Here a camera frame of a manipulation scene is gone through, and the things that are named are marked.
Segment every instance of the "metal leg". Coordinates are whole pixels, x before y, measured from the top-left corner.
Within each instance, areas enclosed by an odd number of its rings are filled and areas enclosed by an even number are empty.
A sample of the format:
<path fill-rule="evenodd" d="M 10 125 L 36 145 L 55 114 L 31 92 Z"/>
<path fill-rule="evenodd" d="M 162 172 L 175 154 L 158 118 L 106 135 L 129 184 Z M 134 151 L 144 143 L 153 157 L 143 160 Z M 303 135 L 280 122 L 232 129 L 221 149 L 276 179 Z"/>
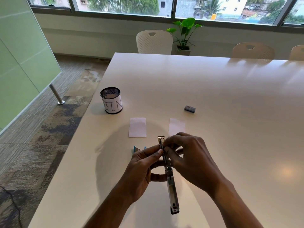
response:
<path fill-rule="evenodd" d="M 58 102 L 58 105 L 63 105 L 64 104 L 64 101 L 61 99 L 61 97 L 59 96 L 57 90 L 55 89 L 55 87 L 53 86 L 53 84 L 50 84 L 50 88 L 51 90 L 53 91 L 55 97 L 57 98 L 57 100 L 59 101 Z"/>

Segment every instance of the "mesh pen holder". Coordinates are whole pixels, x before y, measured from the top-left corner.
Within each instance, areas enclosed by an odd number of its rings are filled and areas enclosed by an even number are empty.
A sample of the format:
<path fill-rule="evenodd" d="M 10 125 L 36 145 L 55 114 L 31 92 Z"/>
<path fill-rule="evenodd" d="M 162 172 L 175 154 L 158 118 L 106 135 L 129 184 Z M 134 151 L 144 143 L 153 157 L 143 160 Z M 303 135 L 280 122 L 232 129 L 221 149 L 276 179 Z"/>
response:
<path fill-rule="evenodd" d="M 108 114 L 118 114 L 123 110 L 120 90 L 116 87 L 108 87 L 100 92 L 105 111 Z"/>

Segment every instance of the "potted plant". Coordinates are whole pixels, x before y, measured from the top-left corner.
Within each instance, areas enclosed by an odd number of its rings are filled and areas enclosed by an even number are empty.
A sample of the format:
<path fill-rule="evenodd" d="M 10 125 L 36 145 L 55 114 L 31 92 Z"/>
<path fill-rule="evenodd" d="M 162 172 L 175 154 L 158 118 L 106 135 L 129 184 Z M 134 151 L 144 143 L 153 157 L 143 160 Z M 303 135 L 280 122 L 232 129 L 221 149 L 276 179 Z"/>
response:
<path fill-rule="evenodd" d="M 177 55 L 190 55 L 189 46 L 193 45 L 193 44 L 189 42 L 189 38 L 191 37 L 191 35 L 193 34 L 193 32 L 196 30 L 196 28 L 202 27 L 202 25 L 195 24 L 195 19 L 194 18 L 187 18 L 187 19 L 184 19 L 182 22 L 180 22 L 180 21 L 173 22 L 173 24 L 177 25 L 178 28 L 179 28 L 179 30 L 180 30 L 180 32 L 181 32 L 180 33 L 181 34 L 181 39 L 178 39 L 173 34 L 177 30 L 176 28 L 169 28 L 169 29 L 167 29 L 167 31 L 170 32 L 170 33 L 172 33 L 172 35 L 177 39 L 174 42 L 179 42 L 179 45 L 177 46 Z"/>

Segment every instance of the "sticky note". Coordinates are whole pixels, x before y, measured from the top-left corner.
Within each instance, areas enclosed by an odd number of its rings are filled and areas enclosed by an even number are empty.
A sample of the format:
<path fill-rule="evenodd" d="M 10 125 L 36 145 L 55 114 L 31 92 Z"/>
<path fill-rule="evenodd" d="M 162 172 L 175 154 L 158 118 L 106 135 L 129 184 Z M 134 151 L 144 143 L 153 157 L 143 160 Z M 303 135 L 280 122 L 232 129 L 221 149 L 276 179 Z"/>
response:
<path fill-rule="evenodd" d="M 130 118 L 129 138 L 147 137 L 146 118 Z"/>
<path fill-rule="evenodd" d="M 169 122 L 169 136 L 177 134 L 178 132 L 186 132 L 186 124 L 184 120 L 170 118 Z"/>

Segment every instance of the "plant pot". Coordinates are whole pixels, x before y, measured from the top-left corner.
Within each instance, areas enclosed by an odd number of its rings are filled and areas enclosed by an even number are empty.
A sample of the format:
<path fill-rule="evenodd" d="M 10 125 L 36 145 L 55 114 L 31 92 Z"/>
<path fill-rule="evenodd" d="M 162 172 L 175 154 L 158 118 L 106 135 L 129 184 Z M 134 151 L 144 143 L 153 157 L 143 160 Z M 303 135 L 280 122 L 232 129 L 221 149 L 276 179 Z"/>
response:
<path fill-rule="evenodd" d="M 184 49 L 180 49 L 180 45 L 177 46 L 177 51 L 176 51 L 176 55 L 184 55 L 184 56 L 189 56 L 190 55 L 191 50 L 189 49 L 189 47 L 184 47 Z"/>

